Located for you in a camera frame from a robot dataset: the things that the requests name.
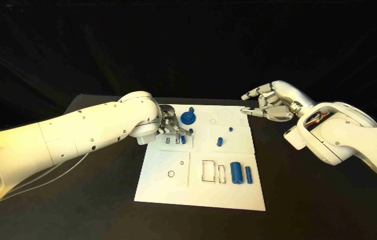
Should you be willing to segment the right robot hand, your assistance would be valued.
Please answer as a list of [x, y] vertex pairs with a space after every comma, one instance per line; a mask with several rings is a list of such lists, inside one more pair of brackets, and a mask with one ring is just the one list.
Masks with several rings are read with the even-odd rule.
[[274, 122], [300, 118], [315, 106], [315, 101], [287, 82], [277, 80], [256, 87], [241, 95], [241, 100], [257, 97], [259, 107], [244, 107], [240, 112]]

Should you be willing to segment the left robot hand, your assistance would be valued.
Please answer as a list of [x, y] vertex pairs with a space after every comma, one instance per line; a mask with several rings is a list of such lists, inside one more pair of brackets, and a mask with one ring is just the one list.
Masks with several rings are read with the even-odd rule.
[[179, 127], [175, 110], [169, 105], [159, 105], [161, 116], [159, 127], [156, 134], [165, 135], [165, 143], [171, 143], [172, 137], [175, 138], [175, 144], [185, 143], [181, 138], [191, 136], [191, 132]]

